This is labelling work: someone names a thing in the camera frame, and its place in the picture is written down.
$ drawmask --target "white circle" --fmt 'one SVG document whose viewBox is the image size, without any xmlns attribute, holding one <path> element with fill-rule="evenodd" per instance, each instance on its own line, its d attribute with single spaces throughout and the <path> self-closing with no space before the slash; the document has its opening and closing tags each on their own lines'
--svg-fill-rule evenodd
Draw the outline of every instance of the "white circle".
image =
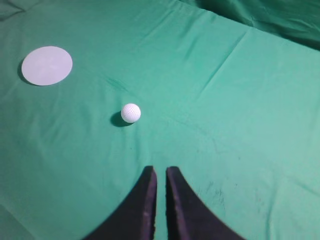
<svg viewBox="0 0 320 240">
<path fill-rule="evenodd" d="M 57 46 L 44 46 L 25 57 L 21 71 L 28 82 L 47 86 L 65 79 L 72 65 L 72 58 L 66 50 Z"/>
<path fill-rule="evenodd" d="M 140 116 L 140 108 L 133 103 L 126 104 L 121 110 L 121 117 L 129 124 L 133 124 L 138 121 Z"/>
</svg>

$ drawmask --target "golf ball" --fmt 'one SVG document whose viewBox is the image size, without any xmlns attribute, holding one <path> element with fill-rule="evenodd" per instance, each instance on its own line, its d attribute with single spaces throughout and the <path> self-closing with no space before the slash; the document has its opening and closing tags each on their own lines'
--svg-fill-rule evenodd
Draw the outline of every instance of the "golf ball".
<svg viewBox="0 0 320 240">
<path fill-rule="evenodd" d="M 140 108 L 133 103 L 126 104 L 121 110 L 121 117 L 129 124 L 135 123 L 141 116 Z"/>
</svg>

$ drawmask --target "white paper disc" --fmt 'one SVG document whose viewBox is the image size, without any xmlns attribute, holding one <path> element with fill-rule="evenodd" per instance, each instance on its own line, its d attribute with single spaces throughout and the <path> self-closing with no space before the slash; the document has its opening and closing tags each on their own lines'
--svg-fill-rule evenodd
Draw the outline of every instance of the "white paper disc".
<svg viewBox="0 0 320 240">
<path fill-rule="evenodd" d="M 30 83 L 47 86 L 65 79 L 72 65 L 72 58 L 66 50 L 57 46 L 44 46 L 25 57 L 21 71 Z"/>
</svg>

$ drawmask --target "green cloth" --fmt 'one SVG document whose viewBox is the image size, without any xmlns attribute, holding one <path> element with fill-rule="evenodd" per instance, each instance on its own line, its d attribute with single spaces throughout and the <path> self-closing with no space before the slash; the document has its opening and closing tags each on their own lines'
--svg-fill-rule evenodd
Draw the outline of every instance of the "green cloth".
<svg viewBox="0 0 320 240">
<path fill-rule="evenodd" d="M 180 0 L 320 50 L 318 0 Z"/>
<path fill-rule="evenodd" d="M 83 238 L 147 165 L 156 240 L 169 166 L 246 239 L 320 238 L 319 52 L 177 0 L 42 0 L 0 33 L 2 239 Z M 21 80 L 51 45 L 70 75 Z M 141 119 L 117 127 L 126 103 Z"/>
</svg>

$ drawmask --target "dark stain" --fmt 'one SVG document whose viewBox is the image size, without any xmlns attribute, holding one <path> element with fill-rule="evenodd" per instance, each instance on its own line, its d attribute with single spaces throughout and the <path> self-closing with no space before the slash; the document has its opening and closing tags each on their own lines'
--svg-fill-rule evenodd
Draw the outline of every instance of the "dark stain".
<svg viewBox="0 0 320 240">
<path fill-rule="evenodd" d="M 209 192 L 210 188 L 211 188 L 213 185 L 214 185 L 214 182 L 211 181 L 211 182 L 209 183 L 208 187 L 206 188 L 206 191 L 205 191 L 206 194 Z"/>
</svg>

